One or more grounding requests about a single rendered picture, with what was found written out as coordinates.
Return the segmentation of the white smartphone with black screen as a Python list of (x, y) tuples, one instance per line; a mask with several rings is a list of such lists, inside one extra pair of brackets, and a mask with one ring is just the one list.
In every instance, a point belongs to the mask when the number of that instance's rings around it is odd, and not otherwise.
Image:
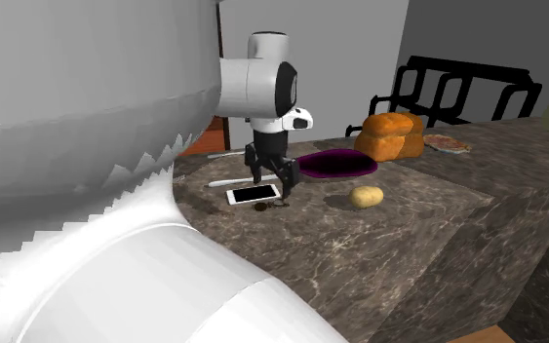
[(281, 197), (279, 190), (274, 184), (227, 190), (225, 194), (230, 206), (274, 200)]

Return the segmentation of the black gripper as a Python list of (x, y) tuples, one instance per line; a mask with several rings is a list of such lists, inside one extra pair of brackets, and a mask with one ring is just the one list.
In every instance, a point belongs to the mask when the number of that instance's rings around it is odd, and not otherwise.
[(254, 141), (245, 146), (245, 165), (250, 168), (254, 184), (262, 180), (261, 167), (270, 161), (272, 170), (283, 185), (282, 199), (286, 200), (298, 184), (299, 163), (287, 158), (288, 132), (261, 133), (254, 131)]

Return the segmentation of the purple shallow bowl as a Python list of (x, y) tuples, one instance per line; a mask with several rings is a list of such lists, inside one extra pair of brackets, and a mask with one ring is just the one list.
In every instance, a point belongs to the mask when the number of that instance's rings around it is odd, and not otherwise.
[(302, 174), (315, 178), (362, 176), (378, 168), (370, 156), (354, 149), (329, 149), (296, 160)]

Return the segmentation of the black metal chair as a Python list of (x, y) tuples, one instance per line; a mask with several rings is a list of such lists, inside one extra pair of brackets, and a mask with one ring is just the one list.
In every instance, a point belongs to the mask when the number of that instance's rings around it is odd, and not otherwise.
[[(420, 105), (418, 101), (426, 72), (429, 70), (440, 71), (442, 75), (437, 84), (433, 103), (427, 107)], [(408, 95), (403, 95), (401, 93), (402, 81), (405, 73), (408, 71), (414, 71), (416, 77), (412, 92)], [(397, 69), (392, 94), (389, 96), (375, 95), (371, 99), (368, 114), (373, 115), (376, 106), (383, 101), (387, 101), (391, 112), (394, 112), (401, 106), (408, 109), (414, 115), (425, 116), (429, 128), (434, 127), (438, 122), (452, 126), (464, 125), (466, 121), (461, 119), (460, 115), (468, 97), (472, 81), (475, 78), (505, 84), (491, 116), (494, 121), (502, 119), (511, 96), (517, 92), (525, 92), (527, 94), (519, 116), (521, 118), (529, 117), (542, 90), (542, 85), (533, 82), (529, 76), (529, 71), (526, 69), (443, 58), (411, 56), (406, 64)], [(451, 107), (442, 107), (441, 102), (446, 86), (449, 81), (454, 79), (461, 81), (455, 103)]]

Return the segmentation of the yellow potato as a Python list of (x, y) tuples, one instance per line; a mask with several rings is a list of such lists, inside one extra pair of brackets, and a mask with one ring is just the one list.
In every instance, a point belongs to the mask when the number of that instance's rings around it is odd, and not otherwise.
[(384, 198), (383, 191), (375, 186), (359, 186), (349, 192), (349, 201), (357, 209), (379, 205)]

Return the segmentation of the patterned flat plate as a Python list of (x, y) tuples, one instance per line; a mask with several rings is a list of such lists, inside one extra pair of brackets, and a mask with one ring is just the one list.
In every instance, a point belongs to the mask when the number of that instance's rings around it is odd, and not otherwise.
[(423, 140), (426, 146), (444, 153), (462, 154), (472, 150), (469, 145), (446, 135), (426, 134)]

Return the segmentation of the orange-brown bread loaf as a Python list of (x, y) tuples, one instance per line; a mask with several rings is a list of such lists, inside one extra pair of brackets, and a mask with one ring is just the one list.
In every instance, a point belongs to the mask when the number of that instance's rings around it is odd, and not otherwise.
[(410, 112), (371, 115), (364, 121), (354, 149), (376, 162), (420, 157), (424, 149), (422, 121)]

